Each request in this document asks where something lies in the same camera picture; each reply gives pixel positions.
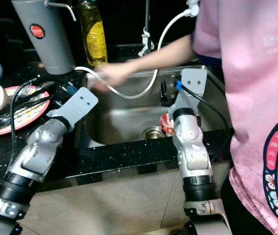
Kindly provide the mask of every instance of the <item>drain strainer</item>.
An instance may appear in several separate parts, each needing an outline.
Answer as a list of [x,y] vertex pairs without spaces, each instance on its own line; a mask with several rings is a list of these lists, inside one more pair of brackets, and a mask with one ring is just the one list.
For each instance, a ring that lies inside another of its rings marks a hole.
[[150,126],[143,131],[143,139],[159,139],[165,137],[162,132],[162,129],[159,126]]

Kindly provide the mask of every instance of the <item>pink shirt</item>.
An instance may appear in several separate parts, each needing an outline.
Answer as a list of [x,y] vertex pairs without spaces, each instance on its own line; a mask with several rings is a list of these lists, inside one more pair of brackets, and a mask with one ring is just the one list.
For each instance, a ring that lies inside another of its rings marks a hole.
[[222,59],[235,130],[230,182],[278,235],[278,0],[202,0],[193,47]]

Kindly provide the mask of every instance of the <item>yellow dish soap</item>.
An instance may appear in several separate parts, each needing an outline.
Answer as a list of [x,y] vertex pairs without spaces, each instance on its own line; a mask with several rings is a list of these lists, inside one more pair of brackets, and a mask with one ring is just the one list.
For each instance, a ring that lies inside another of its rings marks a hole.
[[96,67],[107,63],[104,28],[94,0],[78,0],[76,11],[81,22],[82,39],[89,65]]

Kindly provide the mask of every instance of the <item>hand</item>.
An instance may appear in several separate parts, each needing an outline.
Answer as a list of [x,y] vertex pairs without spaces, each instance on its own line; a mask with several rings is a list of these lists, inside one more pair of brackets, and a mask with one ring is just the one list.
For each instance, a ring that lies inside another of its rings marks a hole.
[[[125,63],[116,64],[104,64],[96,69],[96,72],[102,74],[102,79],[110,86],[115,87],[127,79],[129,75],[135,72],[134,64],[131,61]],[[94,84],[94,88],[106,92],[108,91],[107,84],[105,82],[98,81]]]

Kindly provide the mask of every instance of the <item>plate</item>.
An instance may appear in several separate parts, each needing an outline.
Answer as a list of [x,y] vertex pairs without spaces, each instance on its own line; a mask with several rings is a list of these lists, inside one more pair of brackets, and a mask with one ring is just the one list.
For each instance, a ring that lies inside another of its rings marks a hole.
[[[19,86],[5,88],[8,96],[12,96],[18,87]],[[30,94],[35,91],[36,91],[36,87],[31,86]],[[48,96],[49,96],[48,92],[44,92],[39,95],[39,98],[44,98],[44,97],[48,97]],[[50,101],[47,100],[34,107],[31,107],[31,108],[28,108],[28,109],[25,109],[22,111],[20,111],[20,110],[16,111],[15,112],[15,129],[18,130],[18,129],[30,124],[31,122],[35,121],[40,115],[42,115],[44,113],[44,111],[47,109],[49,103],[50,103]],[[0,129],[0,135],[7,134],[9,132],[11,132],[10,125],[5,126]]]

